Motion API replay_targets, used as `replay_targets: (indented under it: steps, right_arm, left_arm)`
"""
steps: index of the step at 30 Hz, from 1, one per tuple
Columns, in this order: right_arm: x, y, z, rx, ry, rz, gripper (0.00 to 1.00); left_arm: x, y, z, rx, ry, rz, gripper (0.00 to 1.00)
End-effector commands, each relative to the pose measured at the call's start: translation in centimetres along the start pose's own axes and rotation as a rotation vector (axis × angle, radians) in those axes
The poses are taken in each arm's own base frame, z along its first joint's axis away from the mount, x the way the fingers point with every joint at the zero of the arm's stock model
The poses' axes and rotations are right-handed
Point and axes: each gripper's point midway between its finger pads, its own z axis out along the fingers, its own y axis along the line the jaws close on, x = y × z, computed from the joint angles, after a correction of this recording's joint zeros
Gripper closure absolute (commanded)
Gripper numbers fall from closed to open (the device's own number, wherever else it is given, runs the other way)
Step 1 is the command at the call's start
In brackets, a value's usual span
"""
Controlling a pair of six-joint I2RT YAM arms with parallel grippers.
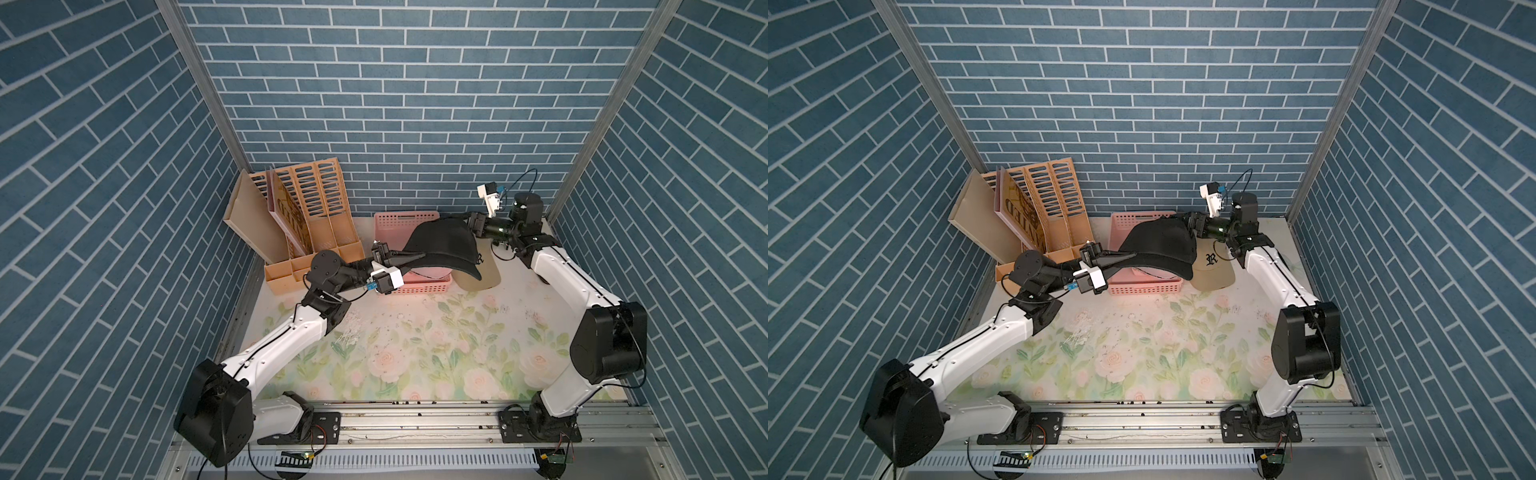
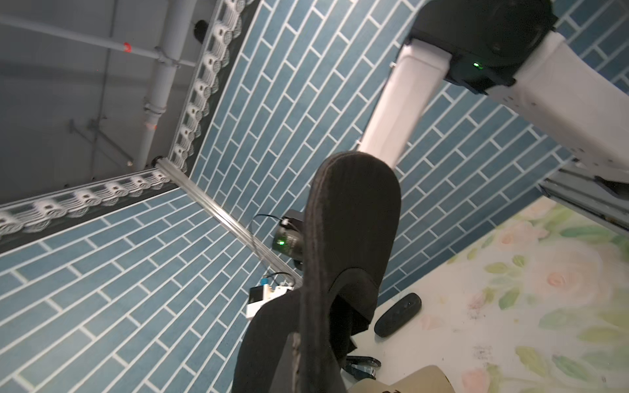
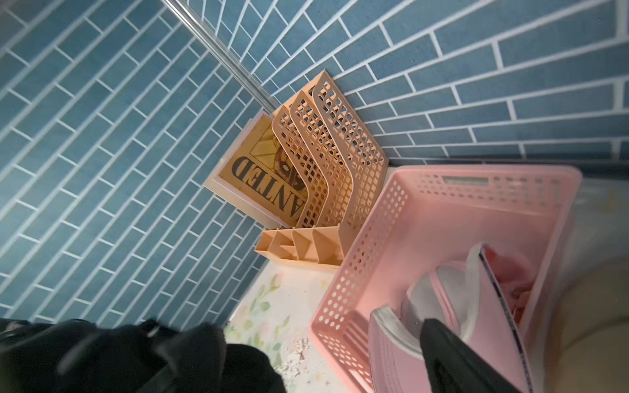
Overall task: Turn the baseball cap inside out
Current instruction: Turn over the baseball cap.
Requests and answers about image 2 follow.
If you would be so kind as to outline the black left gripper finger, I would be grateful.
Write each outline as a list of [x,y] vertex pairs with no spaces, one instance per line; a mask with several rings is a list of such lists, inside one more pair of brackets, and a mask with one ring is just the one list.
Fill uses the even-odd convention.
[[277,364],[269,393],[299,393],[301,366],[301,334],[288,335],[281,358]]

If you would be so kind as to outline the beige baseball cap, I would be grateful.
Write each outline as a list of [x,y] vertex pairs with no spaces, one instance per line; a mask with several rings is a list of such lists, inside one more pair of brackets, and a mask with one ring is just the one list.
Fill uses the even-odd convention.
[[372,379],[356,383],[349,393],[455,393],[445,373],[436,365],[429,365],[393,384]]

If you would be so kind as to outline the black baseball cap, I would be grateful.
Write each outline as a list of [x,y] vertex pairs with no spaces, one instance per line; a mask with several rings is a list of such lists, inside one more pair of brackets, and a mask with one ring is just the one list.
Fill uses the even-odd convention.
[[287,337],[301,334],[301,392],[343,392],[353,335],[373,320],[401,211],[393,170],[363,152],[329,157],[306,204],[302,285],[257,312],[234,369],[235,392],[269,392]]

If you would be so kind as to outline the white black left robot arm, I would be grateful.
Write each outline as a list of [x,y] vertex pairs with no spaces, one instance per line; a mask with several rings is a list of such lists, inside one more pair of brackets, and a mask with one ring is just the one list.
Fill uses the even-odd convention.
[[[341,392],[353,335],[373,320],[401,213],[393,169],[443,80],[487,95],[570,150],[609,194],[628,196],[628,98],[554,30],[548,1],[431,1],[416,17],[360,147],[316,172],[300,288],[252,320],[283,354],[238,369],[247,390]],[[262,325],[262,319],[270,321]]]

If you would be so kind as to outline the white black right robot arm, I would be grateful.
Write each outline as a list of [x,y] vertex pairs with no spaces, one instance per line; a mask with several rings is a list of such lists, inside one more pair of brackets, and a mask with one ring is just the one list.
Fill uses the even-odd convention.
[[287,211],[278,221],[272,242],[272,249],[292,259],[296,266],[303,262],[303,219],[301,211]]

